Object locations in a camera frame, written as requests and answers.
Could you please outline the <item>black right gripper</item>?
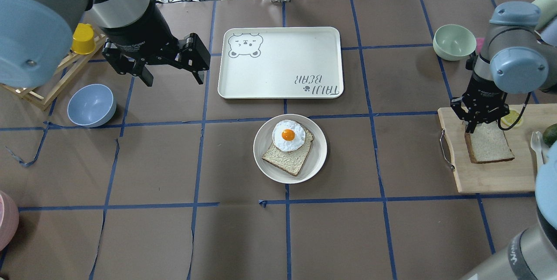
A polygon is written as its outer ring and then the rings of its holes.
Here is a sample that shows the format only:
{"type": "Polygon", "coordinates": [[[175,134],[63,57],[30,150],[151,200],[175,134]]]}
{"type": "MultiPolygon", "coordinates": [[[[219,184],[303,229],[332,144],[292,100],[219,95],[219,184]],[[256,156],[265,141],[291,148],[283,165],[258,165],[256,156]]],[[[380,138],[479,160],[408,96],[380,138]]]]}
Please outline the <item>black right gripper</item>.
{"type": "Polygon", "coordinates": [[[462,96],[451,100],[451,108],[465,122],[465,133],[472,134],[476,125],[494,122],[510,113],[505,98],[494,81],[471,76],[462,96]]]}

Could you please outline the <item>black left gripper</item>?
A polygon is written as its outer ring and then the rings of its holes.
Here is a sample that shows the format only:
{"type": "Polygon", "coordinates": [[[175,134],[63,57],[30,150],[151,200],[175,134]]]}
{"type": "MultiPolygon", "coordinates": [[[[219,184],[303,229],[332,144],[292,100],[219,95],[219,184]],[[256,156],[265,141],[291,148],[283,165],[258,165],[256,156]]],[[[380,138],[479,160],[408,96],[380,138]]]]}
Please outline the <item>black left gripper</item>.
{"type": "Polygon", "coordinates": [[[103,50],[103,55],[109,54],[106,60],[118,74],[138,76],[143,84],[151,87],[154,78],[145,65],[167,64],[190,71],[199,85],[205,83],[205,70],[209,70],[211,60],[207,47],[195,33],[183,40],[173,36],[152,1],[135,22],[124,27],[103,27],[102,31],[107,41],[120,51],[117,54],[114,48],[103,50]]]}

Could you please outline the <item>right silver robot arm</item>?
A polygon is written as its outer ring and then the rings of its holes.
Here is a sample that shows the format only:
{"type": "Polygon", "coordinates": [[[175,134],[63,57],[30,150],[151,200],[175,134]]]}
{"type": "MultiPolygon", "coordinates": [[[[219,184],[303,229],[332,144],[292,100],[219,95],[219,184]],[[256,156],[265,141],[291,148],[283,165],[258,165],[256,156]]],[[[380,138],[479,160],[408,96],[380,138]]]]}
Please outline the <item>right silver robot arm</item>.
{"type": "MultiPolygon", "coordinates": [[[[472,71],[465,93],[451,108],[466,126],[466,136],[481,124],[509,113],[507,94],[541,90],[556,93],[556,48],[541,44],[535,32],[543,9],[525,1],[498,5],[479,55],[467,62],[472,71]]],[[[557,276],[556,145],[539,163],[535,179],[537,224],[463,276],[464,280],[554,280],[557,276]]]]}

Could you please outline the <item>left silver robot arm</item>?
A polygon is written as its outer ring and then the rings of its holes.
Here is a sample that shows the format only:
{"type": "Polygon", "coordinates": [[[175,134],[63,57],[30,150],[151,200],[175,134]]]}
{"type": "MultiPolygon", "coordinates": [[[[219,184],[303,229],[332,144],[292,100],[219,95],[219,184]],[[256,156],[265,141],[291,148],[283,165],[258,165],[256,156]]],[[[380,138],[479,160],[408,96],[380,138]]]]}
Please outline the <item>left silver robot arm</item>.
{"type": "Polygon", "coordinates": [[[147,66],[170,65],[203,84],[209,51],[195,33],[183,40],[173,36],[155,0],[0,0],[1,83],[19,88],[48,82],[85,13],[105,34],[103,56],[118,74],[150,87],[147,66]]]}

